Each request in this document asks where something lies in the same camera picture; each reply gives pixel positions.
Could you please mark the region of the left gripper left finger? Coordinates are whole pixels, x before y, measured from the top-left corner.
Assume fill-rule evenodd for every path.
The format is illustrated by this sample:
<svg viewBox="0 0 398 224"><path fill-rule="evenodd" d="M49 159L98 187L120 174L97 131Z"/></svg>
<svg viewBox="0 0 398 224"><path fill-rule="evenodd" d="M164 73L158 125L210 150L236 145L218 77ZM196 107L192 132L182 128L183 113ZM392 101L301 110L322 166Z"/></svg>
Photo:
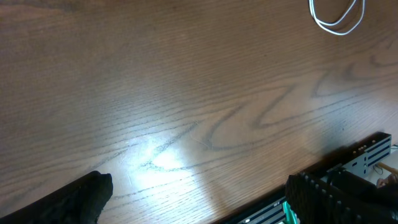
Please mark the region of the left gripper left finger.
<svg viewBox="0 0 398 224"><path fill-rule="evenodd" d="M97 224L113 194L111 174L92 171L1 218L1 224Z"/></svg>

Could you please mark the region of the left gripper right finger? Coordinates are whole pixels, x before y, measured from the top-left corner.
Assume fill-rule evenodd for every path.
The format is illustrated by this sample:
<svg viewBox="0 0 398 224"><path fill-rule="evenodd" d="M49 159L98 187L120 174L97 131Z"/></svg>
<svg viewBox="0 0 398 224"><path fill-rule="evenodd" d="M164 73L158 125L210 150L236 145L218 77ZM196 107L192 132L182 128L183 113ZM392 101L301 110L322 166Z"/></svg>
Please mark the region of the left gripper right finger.
<svg viewBox="0 0 398 224"><path fill-rule="evenodd" d="M291 175L285 197L301 223L397 224L397 184L378 188L349 172L326 181L305 172Z"/></svg>

